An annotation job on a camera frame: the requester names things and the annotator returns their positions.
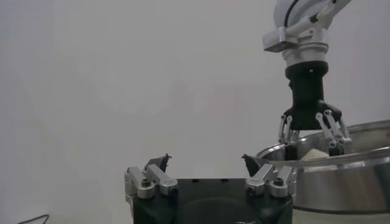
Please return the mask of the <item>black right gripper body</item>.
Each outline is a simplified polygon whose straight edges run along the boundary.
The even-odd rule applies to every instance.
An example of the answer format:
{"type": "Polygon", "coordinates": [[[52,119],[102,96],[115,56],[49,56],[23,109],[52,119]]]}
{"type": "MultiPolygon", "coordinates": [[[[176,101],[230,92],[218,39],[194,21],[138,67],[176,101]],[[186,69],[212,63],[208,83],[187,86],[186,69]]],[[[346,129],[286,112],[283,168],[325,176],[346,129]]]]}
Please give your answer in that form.
{"type": "Polygon", "coordinates": [[[316,114],[326,110],[331,111],[336,122],[341,120],[341,110],[324,100],[323,77],[327,72],[326,61],[305,61],[285,69],[292,91],[292,107],[284,115],[292,117],[292,130],[320,130],[316,114]]]}

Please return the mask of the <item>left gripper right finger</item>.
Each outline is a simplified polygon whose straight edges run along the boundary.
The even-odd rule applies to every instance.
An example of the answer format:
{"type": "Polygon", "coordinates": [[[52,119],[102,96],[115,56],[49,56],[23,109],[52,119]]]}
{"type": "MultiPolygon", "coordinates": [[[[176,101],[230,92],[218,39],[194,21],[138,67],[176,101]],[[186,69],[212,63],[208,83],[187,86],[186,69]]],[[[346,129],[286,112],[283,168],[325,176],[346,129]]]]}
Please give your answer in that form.
{"type": "Polygon", "coordinates": [[[275,167],[266,159],[259,159],[244,154],[249,178],[245,180],[245,191],[248,197],[269,194],[275,198],[296,196],[297,172],[291,166],[275,167]]]}

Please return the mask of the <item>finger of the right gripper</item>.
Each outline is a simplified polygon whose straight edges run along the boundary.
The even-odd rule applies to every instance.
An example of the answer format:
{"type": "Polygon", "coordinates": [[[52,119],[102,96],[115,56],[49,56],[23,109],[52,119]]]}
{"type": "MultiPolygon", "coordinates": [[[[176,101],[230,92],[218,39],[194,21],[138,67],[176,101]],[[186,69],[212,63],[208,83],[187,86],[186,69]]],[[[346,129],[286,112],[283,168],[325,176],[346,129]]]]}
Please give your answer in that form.
{"type": "Polygon", "coordinates": [[[342,119],[341,112],[327,109],[316,113],[315,118],[328,140],[329,155],[345,155],[346,147],[352,143],[352,139],[342,119]]]}
{"type": "Polygon", "coordinates": [[[296,141],[300,131],[293,130],[293,120],[291,115],[281,115],[281,121],[278,130],[278,142],[284,146],[284,160],[297,160],[298,152],[296,141]]]}

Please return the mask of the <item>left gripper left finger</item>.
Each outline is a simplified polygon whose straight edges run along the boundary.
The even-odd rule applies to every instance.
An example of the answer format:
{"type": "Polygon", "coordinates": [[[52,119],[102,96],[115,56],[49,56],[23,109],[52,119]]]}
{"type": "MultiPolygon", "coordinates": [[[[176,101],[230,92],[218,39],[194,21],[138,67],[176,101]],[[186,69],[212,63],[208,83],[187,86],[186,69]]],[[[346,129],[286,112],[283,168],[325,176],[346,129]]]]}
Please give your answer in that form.
{"type": "Polygon", "coordinates": [[[168,161],[172,156],[165,154],[150,159],[147,164],[139,167],[128,167],[124,173],[125,196],[127,200],[137,196],[140,199],[151,199],[158,190],[162,196],[175,198],[179,193],[179,183],[166,174],[168,161]]]}

